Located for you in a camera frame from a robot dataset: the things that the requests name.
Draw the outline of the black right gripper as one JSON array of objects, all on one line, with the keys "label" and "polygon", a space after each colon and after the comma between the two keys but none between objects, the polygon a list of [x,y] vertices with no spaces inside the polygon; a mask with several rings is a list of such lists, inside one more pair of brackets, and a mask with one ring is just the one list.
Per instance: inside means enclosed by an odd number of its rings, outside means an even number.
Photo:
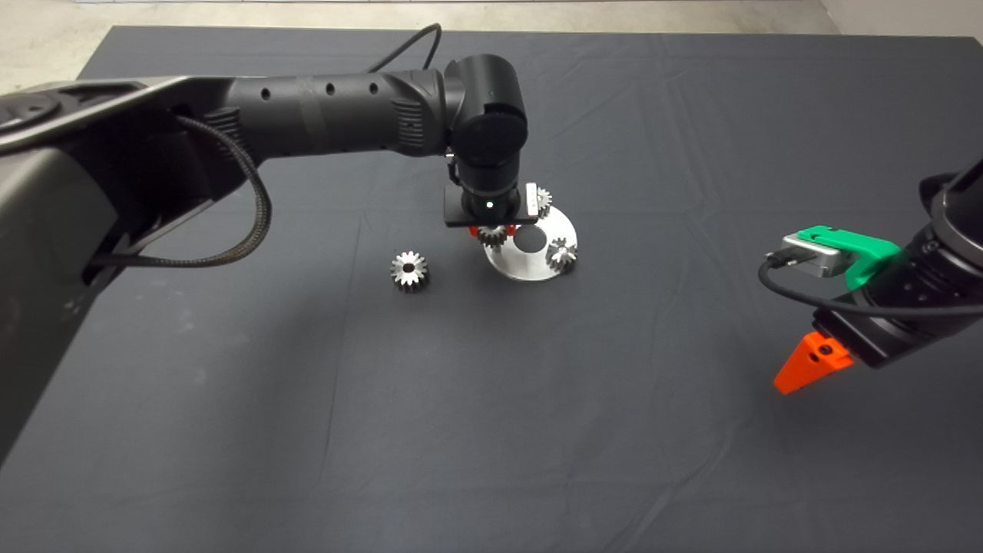
[{"label": "black right gripper", "polygon": [[813,328],[794,347],[773,379],[783,395],[854,364],[880,369],[970,327],[968,317],[889,320],[816,310]]}]

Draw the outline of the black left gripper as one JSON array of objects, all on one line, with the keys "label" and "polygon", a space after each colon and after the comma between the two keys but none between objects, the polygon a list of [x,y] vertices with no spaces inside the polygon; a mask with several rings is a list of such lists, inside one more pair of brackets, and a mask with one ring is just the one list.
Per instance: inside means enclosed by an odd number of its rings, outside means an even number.
[{"label": "black left gripper", "polygon": [[506,225],[506,234],[513,236],[517,225],[532,224],[538,220],[538,195],[534,183],[520,185],[498,196],[482,196],[463,186],[445,186],[445,225],[469,227],[473,237],[481,234],[481,227]]}]

